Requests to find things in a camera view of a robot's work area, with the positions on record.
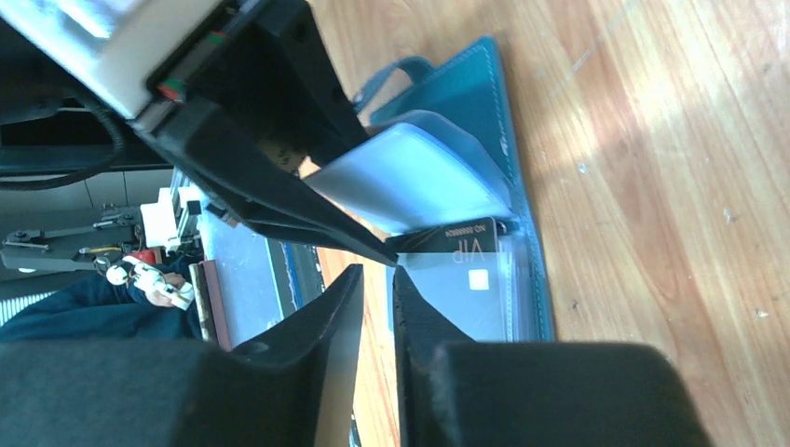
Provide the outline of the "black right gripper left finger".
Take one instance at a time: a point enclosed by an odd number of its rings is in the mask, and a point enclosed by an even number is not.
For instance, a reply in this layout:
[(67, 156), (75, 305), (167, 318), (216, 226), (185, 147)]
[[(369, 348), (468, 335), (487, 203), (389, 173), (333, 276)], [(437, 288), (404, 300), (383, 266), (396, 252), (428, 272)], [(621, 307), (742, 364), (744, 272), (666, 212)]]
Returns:
[(363, 268), (224, 351), (197, 340), (1, 347), (5, 446), (346, 446)]

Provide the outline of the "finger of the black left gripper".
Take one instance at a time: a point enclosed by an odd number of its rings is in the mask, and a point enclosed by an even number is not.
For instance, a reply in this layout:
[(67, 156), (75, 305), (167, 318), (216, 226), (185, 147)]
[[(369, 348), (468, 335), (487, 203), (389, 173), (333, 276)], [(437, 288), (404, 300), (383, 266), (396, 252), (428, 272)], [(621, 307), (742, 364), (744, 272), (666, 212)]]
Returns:
[(398, 255), (298, 177), (271, 161), (218, 104), (155, 102), (137, 135), (233, 220), (269, 238), (350, 251), (381, 264)]

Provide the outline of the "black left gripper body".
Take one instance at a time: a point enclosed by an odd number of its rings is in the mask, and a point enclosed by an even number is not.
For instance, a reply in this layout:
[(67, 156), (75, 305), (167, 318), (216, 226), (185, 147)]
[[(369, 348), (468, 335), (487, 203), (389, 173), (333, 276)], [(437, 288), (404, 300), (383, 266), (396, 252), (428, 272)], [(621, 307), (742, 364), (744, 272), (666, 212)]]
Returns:
[(135, 131), (191, 179), (291, 184), (366, 142), (306, 1), (224, 1), (155, 69)]

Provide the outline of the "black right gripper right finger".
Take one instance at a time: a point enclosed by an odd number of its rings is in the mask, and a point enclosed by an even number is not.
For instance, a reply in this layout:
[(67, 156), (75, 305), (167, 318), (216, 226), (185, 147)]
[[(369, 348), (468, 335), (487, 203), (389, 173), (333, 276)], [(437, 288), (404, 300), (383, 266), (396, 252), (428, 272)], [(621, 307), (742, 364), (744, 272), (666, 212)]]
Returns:
[(709, 446), (679, 373), (649, 345), (484, 343), (392, 287), (404, 446)]

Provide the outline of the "black VIP card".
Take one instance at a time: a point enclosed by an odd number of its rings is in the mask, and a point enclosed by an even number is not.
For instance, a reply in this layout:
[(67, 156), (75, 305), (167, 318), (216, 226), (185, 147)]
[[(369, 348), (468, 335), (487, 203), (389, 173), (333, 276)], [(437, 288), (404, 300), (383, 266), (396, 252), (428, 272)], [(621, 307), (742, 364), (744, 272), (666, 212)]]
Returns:
[(388, 237), (386, 245), (398, 253), (473, 253), (496, 252), (498, 237), (506, 235), (507, 225), (493, 217), (450, 223)]

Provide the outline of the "blue leather card holder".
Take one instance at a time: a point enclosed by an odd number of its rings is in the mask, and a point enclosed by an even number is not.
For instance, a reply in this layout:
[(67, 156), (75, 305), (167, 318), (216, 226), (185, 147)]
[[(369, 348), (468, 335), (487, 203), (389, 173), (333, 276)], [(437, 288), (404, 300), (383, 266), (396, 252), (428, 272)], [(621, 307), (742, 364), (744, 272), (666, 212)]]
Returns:
[(418, 291), (478, 341), (555, 337), (544, 256), (521, 174), (497, 40), (435, 66), (395, 61), (363, 87), (370, 103), (397, 71), (410, 86), (372, 112), (372, 138), (306, 178), (388, 237), (477, 218), (503, 221), (496, 252), (398, 253)]

